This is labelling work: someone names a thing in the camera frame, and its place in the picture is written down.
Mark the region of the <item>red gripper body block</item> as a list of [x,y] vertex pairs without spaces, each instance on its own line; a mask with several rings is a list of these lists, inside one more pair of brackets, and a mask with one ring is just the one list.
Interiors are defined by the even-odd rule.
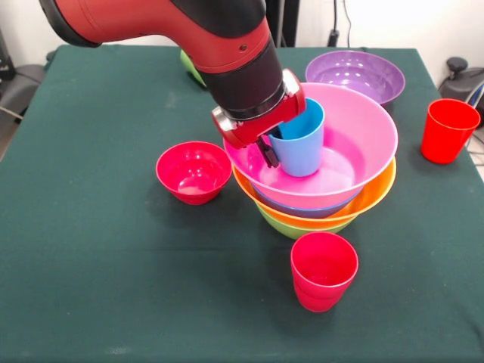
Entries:
[[294,95],[285,95],[282,101],[266,114],[244,121],[230,119],[221,107],[213,110],[213,122],[223,139],[232,147],[240,149],[249,146],[257,139],[281,123],[286,123],[299,116],[306,109],[303,90]]

